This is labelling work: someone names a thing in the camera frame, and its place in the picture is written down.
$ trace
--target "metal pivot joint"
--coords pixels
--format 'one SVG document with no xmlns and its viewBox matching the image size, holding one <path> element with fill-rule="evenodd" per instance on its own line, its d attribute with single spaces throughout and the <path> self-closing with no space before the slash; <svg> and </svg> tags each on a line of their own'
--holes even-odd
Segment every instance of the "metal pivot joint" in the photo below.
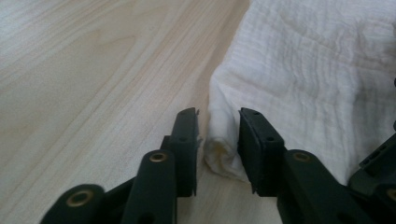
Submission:
<svg viewBox="0 0 396 224">
<path fill-rule="evenodd" d="M 65 192 L 43 217 L 42 224 L 174 224 L 177 197 L 196 192 L 199 146 L 195 108 L 177 114 L 172 134 L 161 149 L 147 153 L 136 177 L 105 192 L 80 185 Z"/>
</svg>

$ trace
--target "white cloth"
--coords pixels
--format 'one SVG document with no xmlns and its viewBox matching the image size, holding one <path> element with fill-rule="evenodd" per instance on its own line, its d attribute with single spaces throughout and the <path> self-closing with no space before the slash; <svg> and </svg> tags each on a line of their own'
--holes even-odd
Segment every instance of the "white cloth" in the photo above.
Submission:
<svg viewBox="0 0 396 224">
<path fill-rule="evenodd" d="M 247 180 L 236 152 L 247 107 L 345 184 L 394 133 L 395 26 L 394 0 L 251 1 L 210 81 L 206 163 Z"/>
</svg>

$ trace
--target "screw hole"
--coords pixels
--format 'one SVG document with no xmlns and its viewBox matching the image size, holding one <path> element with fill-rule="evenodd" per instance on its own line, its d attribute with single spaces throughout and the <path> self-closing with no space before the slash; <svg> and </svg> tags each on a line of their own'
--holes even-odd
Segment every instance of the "screw hole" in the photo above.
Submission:
<svg viewBox="0 0 396 224">
<path fill-rule="evenodd" d="M 338 213 L 337 214 L 338 220 L 340 220 L 342 223 L 346 224 L 354 224 L 356 223 L 356 219 L 348 214 L 345 213 Z"/>
<path fill-rule="evenodd" d="M 364 160 L 363 161 L 363 165 L 367 165 L 369 163 L 370 160 Z"/>
<path fill-rule="evenodd" d="M 146 213 L 139 217 L 138 224 L 152 224 L 154 223 L 155 217 L 151 213 Z"/>
<path fill-rule="evenodd" d="M 379 150 L 382 151 L 382 150 L 384 150 L 385 148 L 387 148 L 387 146 L 384 145 L 384 146 L 382 146 Z"/>
<path fill-rule="evenodd" d="M 167 159 L 167 156 L 166 156 L 165 153 L 158 152 L 158 153 L 152 154 L 152 155 L 149 157 L 149 159 L 150 159 L 151 161 L 154 161 L 154 162 L 159 162 L 159 161 L 165 161 L 165 160 Z"/>
<path fill-rule="evenodd" d="M 369 157 L 369 159 L 370 160 L 373 160 L 373 159 L 375 159 L 375 157 L 377 157 L 379 155 L 379 151 L 375 151 L 370 157 Z"/>
<path fill-rule="evenodd" d="M 297 161 L 309 161 L 311 160 L 311 157 L 309 157 L 308 155 L 306 155 L 303 152 L 296 152 L 293 154 L 293 158 Z"/>
<path fill-rule="evenodd" d="M 93 197 L 93 192 L 89 189 L 80 190 L 72 194 L 66 201 L 69 207 L 80 207 L 88 203 Z"/>
</svg>

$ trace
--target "wooden table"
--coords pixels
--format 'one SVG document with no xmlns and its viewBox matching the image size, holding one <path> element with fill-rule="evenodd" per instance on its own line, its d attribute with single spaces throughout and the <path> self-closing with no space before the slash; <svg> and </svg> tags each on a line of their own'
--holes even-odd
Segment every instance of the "wooden table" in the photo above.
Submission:
<svg viewBox="0 0 396 224">
<path fill-rule="evenodd" d="M 0 223 L 38 223 L 67 189 L 112 189 L 201 109 L 248 0 L 0 2 Z M 276 199 L 213 174 L 178 223 L 275 223 Z"/>
</svg>

